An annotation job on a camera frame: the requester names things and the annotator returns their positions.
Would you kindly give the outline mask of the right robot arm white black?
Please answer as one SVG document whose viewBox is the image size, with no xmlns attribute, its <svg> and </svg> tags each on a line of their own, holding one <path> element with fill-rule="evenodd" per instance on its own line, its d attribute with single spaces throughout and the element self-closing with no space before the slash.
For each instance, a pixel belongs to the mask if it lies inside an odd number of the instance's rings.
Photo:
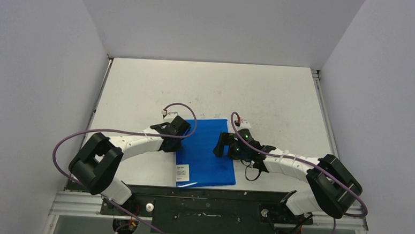
<svg viewBox="0 0 415 234">
<path fill-rule="evenodd" d="M 213 153 L 216 157 L 226 155 L 232 160 L 246 161 L 259 172 L 279 173 L 308 183 L 309 190 L 290 193 L 279 206 L 278 215 L 287 223 L 316 211 L 340 219 L 363 192 L 338 157 L 304 157 L 261 145 L 249 129 L 221 133 Z"/>
</svg>

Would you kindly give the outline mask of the blue plastic folder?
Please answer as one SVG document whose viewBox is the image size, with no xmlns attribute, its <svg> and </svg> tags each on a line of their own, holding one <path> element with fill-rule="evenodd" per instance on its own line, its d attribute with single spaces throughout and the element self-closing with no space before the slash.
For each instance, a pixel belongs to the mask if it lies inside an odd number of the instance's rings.
<svg viewBox="0 0 415 234">
<path fill-rule="evenodd" d="M 213 153 L 223 132 L 229 132 L 226 119 L 197 121 L 194 134 L 182 140 L 182 147 L 176 152 L 177 188 L 231 186 L 236 183 L 232 159 L 216 157 Z"/>
</svg>

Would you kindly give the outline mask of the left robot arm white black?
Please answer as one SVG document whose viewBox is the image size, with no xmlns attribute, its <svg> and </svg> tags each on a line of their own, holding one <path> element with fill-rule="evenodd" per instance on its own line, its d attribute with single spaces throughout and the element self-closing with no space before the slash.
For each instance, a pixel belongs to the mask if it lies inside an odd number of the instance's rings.
<svg viewBox="0 0 415 234">
<path fill-rule="evenodd" d="M 100 194 L 113 202 L 123 215 L 135 209 L 133 192 L 116 177 L 123 160 L 149 152 L 172 153 L 180 150 L 181 136 L 191 130 L 191 124 L 175 115 L 170 122 L 152 125 L 138 135 L 107 137 L 101 132 L 90 136 L 68 169 L 92 195 Z"/>
</svg>

